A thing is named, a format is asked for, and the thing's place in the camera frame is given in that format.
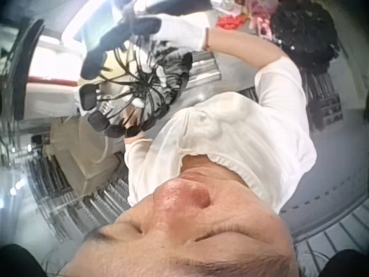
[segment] red object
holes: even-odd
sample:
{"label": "red object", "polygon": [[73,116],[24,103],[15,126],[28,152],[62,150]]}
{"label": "red object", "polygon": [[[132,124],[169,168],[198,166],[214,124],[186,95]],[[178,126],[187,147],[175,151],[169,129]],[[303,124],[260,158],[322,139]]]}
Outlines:
{"label": "red object", "polygon": [[78,84],[76,81],[70,80],[61,80],[61,79],[45,79],[42,77],[28,77],[29,83],[38,83],[38,84],[51,84],[51,85],[65,85],[67,87],[77,87]]}
{"label": "red object", "polygon": [[243,25],[247,20],[247,17],[245,15],[239,15],[239,16],[223,16],[218,18],[217,27],[220,27],[222,29],[226,30],[235,30],[241,25]]}

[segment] shirt sleeve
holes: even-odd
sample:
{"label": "shirt sleeve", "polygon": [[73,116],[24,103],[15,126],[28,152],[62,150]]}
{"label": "shirt sleeve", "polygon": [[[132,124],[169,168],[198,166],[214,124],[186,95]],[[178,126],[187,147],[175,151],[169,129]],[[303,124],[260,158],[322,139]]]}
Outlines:
{"label": "shirt sleeve", "polygon": [[306,96],[297,66],[282,57],[262,68],[255,77],[259,104],[275,118],[300,126],[309,133]]}
{"label": "shirt sleeve", "polygon": [[286,57],[262,68],[255,77],[259,104],[270,116],[268,132],[278,142],[284,182],[276,194],[279,211],[295,192],[302,175],[315,164],[317,152],[310,139],[306,96],[299,69]]}
{"label": "shirt sleeve", "polygon": [[137,186],[140,183],[140,176],[149,151],[152,140],[142,139],[137,140],[131,144],[126,144],[125,163],[129,169],[128,183],[129,183],[129,197],[128,203],[134,206],[138,203]]}

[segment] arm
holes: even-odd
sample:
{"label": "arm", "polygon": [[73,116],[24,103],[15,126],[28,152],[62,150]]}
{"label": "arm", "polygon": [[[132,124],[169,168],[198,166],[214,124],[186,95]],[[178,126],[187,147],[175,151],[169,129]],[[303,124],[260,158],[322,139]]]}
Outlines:
{"label": "arm", "polygon": [[258,68],[255,87],[259,104],[275,119],[309,133],[300,72],[280,48],[254,35],[214,28],[208,30],[205,45]]}
{"label": "arm", "polygon": [[271,42],[244,32],[228,31],[219,28],[208,29],[206,46],[210,50],[228,54],[255,67],[275,62],[287,55]]}

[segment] eyebrow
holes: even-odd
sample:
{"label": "eyebrow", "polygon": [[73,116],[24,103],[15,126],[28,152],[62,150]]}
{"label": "eyebrow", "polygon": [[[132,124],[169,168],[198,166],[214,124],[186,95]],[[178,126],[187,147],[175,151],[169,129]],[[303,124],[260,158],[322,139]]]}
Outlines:
{"label": "eyebrow", "polygon": [[186,260],[185,261],[186,269],[190,272],[188,273],[197,273],[203,277],[211,277],[211,276],[244,276],[245,266],[242,263],[237,262],[208,262],[203,263],[195,260]]}
{"label": "eyebrow", "polygon": [[104,226],[101,227],[97,227],[92,229],[90,232],[88,232],[88,234],[85,236],[83,242],[87,242],[87,241],[103,241],[103,242],[111,242],[111,241],[115,241],[116,239],[110,235],[104,234],[101,231],[101,228],[103,228]]}

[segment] metal rack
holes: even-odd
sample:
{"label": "metal rack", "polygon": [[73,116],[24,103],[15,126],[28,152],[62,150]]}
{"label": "metal rack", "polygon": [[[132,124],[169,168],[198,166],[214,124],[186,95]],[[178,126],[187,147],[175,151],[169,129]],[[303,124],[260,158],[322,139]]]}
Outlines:
{"label": "metal rack", "polygon": [[130,208],[128,184],[117,175],[102,189],[81,197],[68,184],[54,156],[28,159],[25,169],[38,210],[59,242],[80,241]]}

